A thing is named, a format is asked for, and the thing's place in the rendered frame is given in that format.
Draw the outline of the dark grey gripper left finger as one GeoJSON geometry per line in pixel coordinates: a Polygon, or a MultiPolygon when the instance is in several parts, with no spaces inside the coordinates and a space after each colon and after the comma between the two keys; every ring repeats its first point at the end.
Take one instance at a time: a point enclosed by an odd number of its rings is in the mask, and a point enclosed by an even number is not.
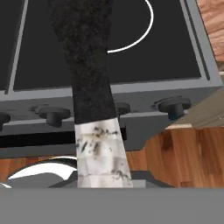
{"type": "Polygon", "coordinates": [[[78,173],[73,171],[68,178],[63,179],[62,177],[55,177],[49,188],[76,188],[78,182],[78,173]]]}

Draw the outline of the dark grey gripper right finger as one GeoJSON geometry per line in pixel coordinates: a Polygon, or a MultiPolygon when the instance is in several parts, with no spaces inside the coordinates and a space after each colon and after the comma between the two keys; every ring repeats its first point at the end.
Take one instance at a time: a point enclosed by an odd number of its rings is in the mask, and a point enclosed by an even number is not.
{"type": "Polygon", "coordinates": [[[172,188],[172,185],[155,179],[150,171],[131,171],[130,175],[134,188],[172,188]]]}

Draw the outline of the dark grey stove knob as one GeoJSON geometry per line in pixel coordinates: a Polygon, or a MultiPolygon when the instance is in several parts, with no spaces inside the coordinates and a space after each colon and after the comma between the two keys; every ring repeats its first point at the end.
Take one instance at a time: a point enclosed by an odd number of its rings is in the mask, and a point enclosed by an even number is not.
{"type": "Polygon", "coordinates": [[[158,110],[168,114],[171,121],[176,121],[185,114],[185,111],[192,106],[188,98],[172,98],[158,104],[158,110]]]}
{"type": "Polygon", "coordinates": [[[71,112],[66,108],[45,107],[41,108],[38,116],[46,120],[46,123],[54,128],[60,128],[62,121],[71,116],[71,112]]]}
{"type": "Polygon", "coordinates": [[[126,102],[116,102],[115,111],[118,116],[126,115],[130,112],[130,105],[126,102]]]}
{"type": "Polygon", "coordinates": [[[0,131],[3,130],[4,124],[8,123],[10,120],[11,117],[8,114],[0,112],[0,131]]]}

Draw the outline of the grey stove with black hob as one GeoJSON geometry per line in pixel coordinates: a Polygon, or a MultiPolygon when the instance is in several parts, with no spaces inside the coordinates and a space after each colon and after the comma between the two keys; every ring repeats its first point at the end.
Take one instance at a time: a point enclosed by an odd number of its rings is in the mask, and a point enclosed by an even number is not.
{"type": "MultiPolygon", "coordinates": [[[[0,158],[73,155],[71,73],[46,13],[46,0],[0,0],[0,158]],[[54,128],[45,107],[69,109],[54,128]]],[[[222,85],[196,0],[114,0],[107,70],[127,151],[175,121],[158,110],[172,98],[192,106],[222,85]]]]}

